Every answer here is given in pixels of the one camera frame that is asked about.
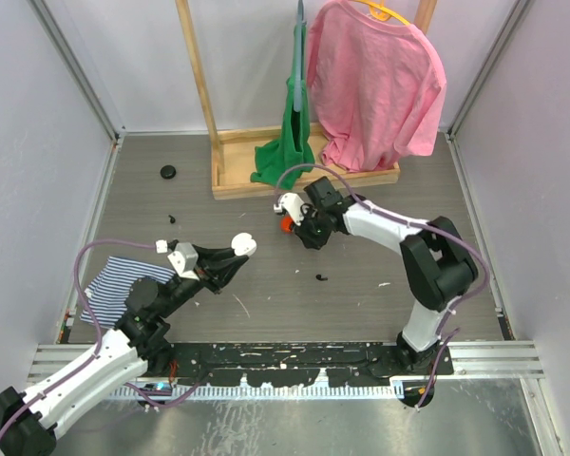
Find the pink shirt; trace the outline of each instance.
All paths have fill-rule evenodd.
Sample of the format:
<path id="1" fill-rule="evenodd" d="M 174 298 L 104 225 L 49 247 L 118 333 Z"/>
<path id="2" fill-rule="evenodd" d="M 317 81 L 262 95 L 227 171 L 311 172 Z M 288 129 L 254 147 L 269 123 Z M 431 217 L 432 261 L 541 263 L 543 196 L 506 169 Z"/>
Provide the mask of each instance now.
<path id="1" fill-rule="evenodd" d="M 330 138 L 324 163 L 373 171 L 432 153 L 446 74 L 422 31 L 334 0 L 318 13 L 308 46 L 307 84 Z"/>

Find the wooden rack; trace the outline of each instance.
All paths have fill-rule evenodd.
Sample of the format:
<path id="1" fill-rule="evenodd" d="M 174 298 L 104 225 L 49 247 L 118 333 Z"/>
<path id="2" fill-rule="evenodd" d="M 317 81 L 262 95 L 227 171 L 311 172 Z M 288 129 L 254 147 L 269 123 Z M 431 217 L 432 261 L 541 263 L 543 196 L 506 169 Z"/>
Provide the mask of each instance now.
<path id="1" fill-rule="evenodd" d="M 176 0 L 176 4 L 178 14 L 180 15 L 181 29 L 183 30 L 183 36 L 190 56 L 190 65 L 199 92 L 202 113 L 207 123 L 207 130 L 211 140 L 211 188 L 214 198 L 216 200 L 228 200 L 272 195 L 274 187 L 265 183 L 249 182 L 249 178 L 251 173 L 256 171 L 256 146 L 278 138 L 281 127 L 264 126 L 218 131 L 200 62 L 199 46 L 197 45 L 188 0 Z M 436 4 L 437 0 L 419 0 L 414 24 L 424 34 L 428 31 Z M 321 125 L 312 123 L 309 145 L 314 152 L 317 162 L 321 162 L 319 154 L 326 143 L 327 139 L 323 134 Z M 343 176 L 353 187 L 396 183 L 401 172 L 397 163 L 386 171 L 366 173 L 349 173 L 336 165 L 332 165 L 330 168 Z M 322 176 L 328 176 L 333 181 L 334 186 L 341 187 L 339 180 L 334 176 L 320 169 L 314 169 L 310 173 L 304 173 L 297 180 L 294 190 L 299 191 Z"/>

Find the striped cloth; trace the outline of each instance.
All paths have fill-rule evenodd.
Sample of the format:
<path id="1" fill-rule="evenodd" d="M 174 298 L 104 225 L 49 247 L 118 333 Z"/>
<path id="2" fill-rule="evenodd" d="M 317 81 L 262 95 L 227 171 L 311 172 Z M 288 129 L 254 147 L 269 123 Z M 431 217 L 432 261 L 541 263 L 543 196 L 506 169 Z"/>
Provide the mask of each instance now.
<path id="1" fill-rule="evenodd" d="M 113 328 L 126 311 L 124 301 L 135 280 L 151 277 L 165 283 L 173 274 L 173 270 L 161 266 L 111 256 L 99 275 L 86 287 L 86 295 L 90 294 L 88 304 L 102 327 Z M 87 311 L 83 311 L 80 319 L 92 324 Z"/>

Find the green towel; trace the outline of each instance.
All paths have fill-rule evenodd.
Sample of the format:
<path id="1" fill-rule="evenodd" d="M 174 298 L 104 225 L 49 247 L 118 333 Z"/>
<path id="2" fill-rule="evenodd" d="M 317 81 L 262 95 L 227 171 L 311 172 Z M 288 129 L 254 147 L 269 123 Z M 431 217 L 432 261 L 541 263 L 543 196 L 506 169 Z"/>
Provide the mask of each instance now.
<path id="1" fill-rule="evenodd" d="M 306 25 L 302 27 L 302 49 L 306 42 Z M 287 103 L 283 113 L 281 136 L 261 147 L 256 147 L 256 172 L 251 175 L 251 182 L 269 183 L 276 185 L 276 181 L 288 168 L 301 163 L 314 163 L 314 154 L 308 145 L 311 135 L 311 121 L 308 113 L 308 97 L 306 94 L 306 76 L 302 66 L 302 109 L 294 111 L 294 85 L 295 85 L 295 56 L 292 65 L 292 75 L 287 80 Z M 309 166 L 296 169 L 287 175 L 281 183 L 281 188 L 291 190 L 295 181 L 304 171 L 310 172 Z"/>

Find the clothes hanger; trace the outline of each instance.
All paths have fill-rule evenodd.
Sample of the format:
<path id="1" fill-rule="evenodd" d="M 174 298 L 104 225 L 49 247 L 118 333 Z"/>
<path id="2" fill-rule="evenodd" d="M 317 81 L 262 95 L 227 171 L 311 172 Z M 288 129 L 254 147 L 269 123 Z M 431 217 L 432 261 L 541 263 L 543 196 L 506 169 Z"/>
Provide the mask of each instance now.
<path id="1" fill-rule="evenodd" d="M 386 17 L 384 19 L 385 21 L 388 21 L 390 19 L 390 17 L 392 16 L 395 19 L 397 19 L 399 22 L 401 22 L 404 26 L 409 25 L 409 21 L 405 17 L 403 17 L 401 14 L 399 14 L 399 13 L 393 11 L 392 9 L 389 9 L 383 5 L 378 5 L 377 3 L 373 3 L 369 0 L 351 0 L 351 1 L 357 2 L 357 3 L 363 3 L 364 5 L 368 5 L 370 7 L 371 15 L 373 17 L 375 17 L 376 19 L 383 20 L 383 19 L 381 19 L 380 16 L 382 16 L 382 13 L 385 13 L 389 16 L 389 17 L 385 16 Z"/>
<path id="2" fill-rule="evenodd" d="M 295 21 L 295 80 L 294 80 L 294 111 L 302 110 L 302 27 L 304 25 L 304 1 L 297 0 L 297 19 Z"/>

